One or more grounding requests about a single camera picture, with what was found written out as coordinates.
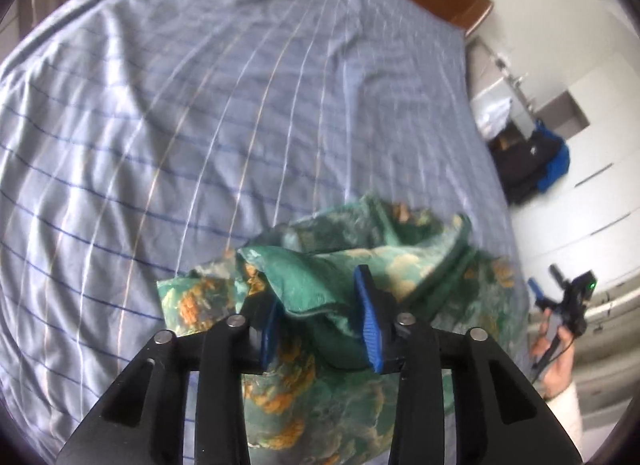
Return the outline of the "person's right hand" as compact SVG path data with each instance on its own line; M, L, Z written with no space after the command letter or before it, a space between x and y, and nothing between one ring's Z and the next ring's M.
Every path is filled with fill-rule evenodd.
M544 310L540 322L538 337L533 343L530 354L535 359L540 359L551 346L548 339L548 330L552 311ZM555 334L559 338L559 347L552 353L552 359L539 376L541 396L551 400L570 387L573 381L574 364L574 336L564 325L560 325Z

